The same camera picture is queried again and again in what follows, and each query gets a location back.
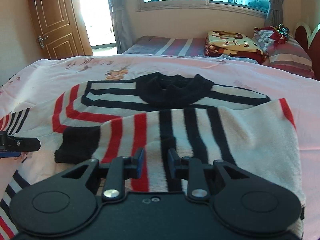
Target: striped mattress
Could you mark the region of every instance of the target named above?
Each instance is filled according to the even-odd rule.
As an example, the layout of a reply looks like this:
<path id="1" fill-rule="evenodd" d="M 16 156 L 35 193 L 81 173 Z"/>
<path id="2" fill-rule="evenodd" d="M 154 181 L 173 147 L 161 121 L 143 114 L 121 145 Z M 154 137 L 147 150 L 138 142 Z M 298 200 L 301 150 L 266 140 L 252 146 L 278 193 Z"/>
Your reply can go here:
<path id="1" fill-rule="evenodd" d="M 205 39 L 174 39 L 143 36 L 123 54 L 199 56 L 204 54 Z"/>

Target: striped pillow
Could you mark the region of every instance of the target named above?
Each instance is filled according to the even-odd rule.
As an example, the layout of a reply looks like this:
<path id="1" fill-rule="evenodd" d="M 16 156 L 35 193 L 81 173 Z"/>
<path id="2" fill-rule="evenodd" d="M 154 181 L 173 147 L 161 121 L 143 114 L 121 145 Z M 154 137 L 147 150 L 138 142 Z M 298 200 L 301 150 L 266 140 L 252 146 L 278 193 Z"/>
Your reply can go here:
<path id="1" fill-rule="evenodd" d="M 270 38 L 271 30 L 254 32 L 262 50 L 269 55 L 270 67 L 282 69 L 303 77 L 314 78 L 312 61 L 300 44 L 289 34 L 285 44 L 274 46 L 274 40 Z"/>

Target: door handle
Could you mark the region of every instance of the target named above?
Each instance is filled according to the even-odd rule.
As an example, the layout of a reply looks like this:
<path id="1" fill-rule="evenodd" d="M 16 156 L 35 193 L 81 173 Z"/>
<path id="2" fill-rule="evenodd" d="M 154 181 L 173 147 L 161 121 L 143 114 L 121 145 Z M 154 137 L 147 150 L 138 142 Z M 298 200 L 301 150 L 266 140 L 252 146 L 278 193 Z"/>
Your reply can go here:
<path id="1" fill-rule="evenodd" d="M 40 47 L 41 49 L 44 49 L 44 40 L 46 40 L 47 38 L 49 38 L 48 36 L 42 38 L 41 36 L 38 37 L 38 41 L 40 43 Z"/>

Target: window frame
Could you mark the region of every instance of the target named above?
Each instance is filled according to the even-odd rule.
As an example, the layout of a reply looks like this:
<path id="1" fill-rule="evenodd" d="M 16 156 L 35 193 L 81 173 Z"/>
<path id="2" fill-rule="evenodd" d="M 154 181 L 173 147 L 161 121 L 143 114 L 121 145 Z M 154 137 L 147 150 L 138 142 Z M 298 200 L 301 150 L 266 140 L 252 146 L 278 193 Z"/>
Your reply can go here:
<path id="1" fill-rule="evenodd" d="M 163 0 L 154 2 L 144 2 L 138 0 L 138 12 L 151 11 L 151 10 L 164 10 L 164 9 L 210 9 L 228 12 L 236 12 L 247 14 L 250 16 L 266 18 L 267 11 L 250 7 L 242 4 L 235 4 L 229 2 L 221 2 L 214 0 Z"/>

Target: headboard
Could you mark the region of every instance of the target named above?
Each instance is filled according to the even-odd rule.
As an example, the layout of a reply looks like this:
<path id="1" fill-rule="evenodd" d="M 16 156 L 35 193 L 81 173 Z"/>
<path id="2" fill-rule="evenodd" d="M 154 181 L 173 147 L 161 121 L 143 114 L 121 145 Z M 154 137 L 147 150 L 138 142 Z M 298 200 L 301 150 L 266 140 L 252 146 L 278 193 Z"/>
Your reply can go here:
<path id="1" fill-rule="evenodd" d="M 294 38 L 300 46 L 308 53 L 312 60 L 312 69 L 315 77 L 320 80 L 320 24 L 313 33 L 305 23 L 298 23 L 294 32 Z"/>

